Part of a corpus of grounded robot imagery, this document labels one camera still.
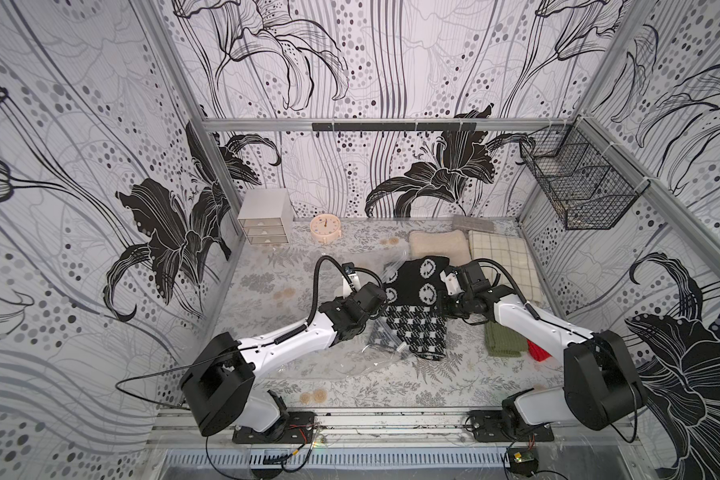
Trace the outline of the black white patterned scarf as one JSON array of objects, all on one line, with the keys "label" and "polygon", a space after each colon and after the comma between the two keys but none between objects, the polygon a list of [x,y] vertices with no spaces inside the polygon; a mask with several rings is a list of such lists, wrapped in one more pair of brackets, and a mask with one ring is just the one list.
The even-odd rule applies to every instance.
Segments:
[{"label": "black white patterned scarf", "polygon": [[384,288],[387,303],[380,319],[392,339],[419,359],[445,357],[447,322],[442,298],[447,289],[440,274],[450,265],[444,256],[426,256],[392,266]]}]

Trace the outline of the green knitted cloth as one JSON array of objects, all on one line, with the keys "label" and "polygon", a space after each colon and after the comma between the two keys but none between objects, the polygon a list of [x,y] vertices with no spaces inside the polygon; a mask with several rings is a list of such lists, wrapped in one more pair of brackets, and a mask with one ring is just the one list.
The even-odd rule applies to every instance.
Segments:
[{"label": "green knitted cloth", "polygon": [[528,351],[527,341],[522,335],[496,322],[485,325],[485,343],[492,357],[517,358]]}]

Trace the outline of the clear plastic vacuum bag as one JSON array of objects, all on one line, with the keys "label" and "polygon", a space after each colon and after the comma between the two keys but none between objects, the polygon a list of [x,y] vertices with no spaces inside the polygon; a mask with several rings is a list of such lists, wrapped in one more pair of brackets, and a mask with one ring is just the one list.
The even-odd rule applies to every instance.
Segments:
[{"label": "clear plastic vacuum bag", "polygon": [[[412,259],[407,245],[337,257],[339,262],[353,265],[352,273],[358,276],[356,289],[365,282],[384,287],[391,267]],[[277,379],[341,380],[384,370],[399,363],[423,360],[392,339],[392,334],[380,319],[381,313],[369,318],[353,338],[339,341],[326,350],[306,353],[275,368],[270,376]]]}]

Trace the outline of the cream checked cloth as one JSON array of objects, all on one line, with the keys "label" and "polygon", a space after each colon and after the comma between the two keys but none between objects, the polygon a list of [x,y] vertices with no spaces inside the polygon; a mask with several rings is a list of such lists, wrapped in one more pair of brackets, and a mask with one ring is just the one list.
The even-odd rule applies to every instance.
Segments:
[{"label": "cream checked cloth", "polygon": [[469,231],[468,238],[472,259],[498,262],[514,278],[527,300],[535,306],[548,305],[536,265],[523,239],[479,231]]}]

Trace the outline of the beige fluffy scarf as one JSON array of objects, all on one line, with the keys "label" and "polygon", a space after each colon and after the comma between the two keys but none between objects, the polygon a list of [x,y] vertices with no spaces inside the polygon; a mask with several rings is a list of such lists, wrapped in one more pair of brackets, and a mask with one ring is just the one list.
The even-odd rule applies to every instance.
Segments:
[{"label": "beige fluffy scarf", "polygon": [[427,256],[442,256],[451,266],[462,266],[472,260],[467,238],[462,231],[427,233],[413,231],[408,243],[411,257],[420,259]]}]

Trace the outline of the red knitted cloth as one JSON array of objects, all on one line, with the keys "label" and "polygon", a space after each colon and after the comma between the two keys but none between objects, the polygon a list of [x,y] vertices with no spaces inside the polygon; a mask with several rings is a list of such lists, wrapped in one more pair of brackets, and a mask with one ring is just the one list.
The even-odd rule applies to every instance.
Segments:
[{"label": "red knitted cloth", "polygon": [[543,362],[551,357],[551,354],[544,350],[542,347],[537,345],[536,343],[532,342],[531,340],[527,341],[528,345],[528,353],[529,355],[537,362]]}]

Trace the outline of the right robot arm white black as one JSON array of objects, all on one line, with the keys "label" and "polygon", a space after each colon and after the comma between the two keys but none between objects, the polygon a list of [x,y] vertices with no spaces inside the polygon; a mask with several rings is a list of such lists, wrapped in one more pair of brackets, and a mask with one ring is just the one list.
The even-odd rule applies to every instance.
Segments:
[{"label": "right robot arm white black", "polygon": [[635,415],[647,391],[624,339],[610,330],[592,331],[535,307],[509,271],[477,259],[440,274],[445,317],[481,315],[540,347],[563,367],[563,384],[528,390],[502,402],[504,428],[518,437],[545,424],[573,422],[600,431]]}]

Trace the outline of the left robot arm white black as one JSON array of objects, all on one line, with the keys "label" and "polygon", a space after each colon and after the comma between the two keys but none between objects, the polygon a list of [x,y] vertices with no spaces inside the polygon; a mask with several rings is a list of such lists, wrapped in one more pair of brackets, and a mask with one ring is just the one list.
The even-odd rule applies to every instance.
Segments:
[{"label": "left robot arm white black", "polygon": [[227,332],[212,338],[179,381],[200,434],[208,438],[238,427],[254,443],[280,443],[305,427],[304,415],[292,415],[272,390],[255,394],[255,383],[303,356],[354,339],[386,300],[384,289],[369,282],[321,304],[311,320],[242,340]]}]

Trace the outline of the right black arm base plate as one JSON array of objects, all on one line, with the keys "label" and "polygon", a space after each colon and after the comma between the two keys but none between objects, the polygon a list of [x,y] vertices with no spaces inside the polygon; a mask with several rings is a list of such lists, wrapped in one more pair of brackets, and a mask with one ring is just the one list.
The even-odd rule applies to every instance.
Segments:
[{"label": "right black arm base plate", "polygon": [[463,428],[480,443],[543,443],[555,440],[548,425],[528,425],[509,410],[471,410],[467,413]]}]

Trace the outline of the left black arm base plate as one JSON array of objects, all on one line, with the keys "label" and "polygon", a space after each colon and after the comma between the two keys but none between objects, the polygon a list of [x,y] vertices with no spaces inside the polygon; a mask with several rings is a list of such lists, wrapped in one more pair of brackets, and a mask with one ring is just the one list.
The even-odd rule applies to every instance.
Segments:
[{"label": "left black arm base plate", "polygon": [[240,427],[233,435],[238,445],[302,445],[313,441],[316,413],[313,411],[289,412],[265,432]]}]

